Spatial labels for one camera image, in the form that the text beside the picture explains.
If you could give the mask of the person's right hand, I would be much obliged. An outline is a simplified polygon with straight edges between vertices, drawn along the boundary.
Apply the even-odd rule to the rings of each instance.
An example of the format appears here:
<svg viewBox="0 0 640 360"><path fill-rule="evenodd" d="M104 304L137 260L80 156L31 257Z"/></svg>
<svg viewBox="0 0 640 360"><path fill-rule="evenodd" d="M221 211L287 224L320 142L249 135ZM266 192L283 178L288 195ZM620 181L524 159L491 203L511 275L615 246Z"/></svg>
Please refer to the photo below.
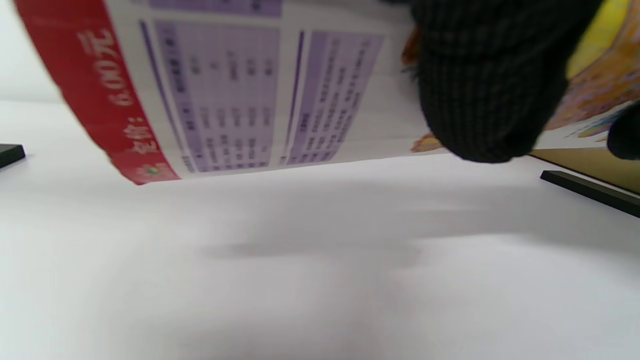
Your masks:
<svg viewBox="0 0 640 360"><path fill-rule="evenodd" d="M616 158L640 160L640 103L620 112L610 127L606 147Z"/></svg>

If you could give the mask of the person's left hand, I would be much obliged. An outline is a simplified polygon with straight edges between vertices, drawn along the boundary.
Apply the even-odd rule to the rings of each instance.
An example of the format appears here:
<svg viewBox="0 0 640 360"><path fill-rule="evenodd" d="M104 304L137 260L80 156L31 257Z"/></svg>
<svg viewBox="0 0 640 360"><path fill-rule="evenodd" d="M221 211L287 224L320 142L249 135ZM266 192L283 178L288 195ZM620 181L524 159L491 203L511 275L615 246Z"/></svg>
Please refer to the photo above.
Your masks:
<svg viewBox="0 0 640 360"><path fill-rule="evenodd" d="M428 128L457 157L528 155L569 86L566 68L600 0L407 0Z"/></svg>

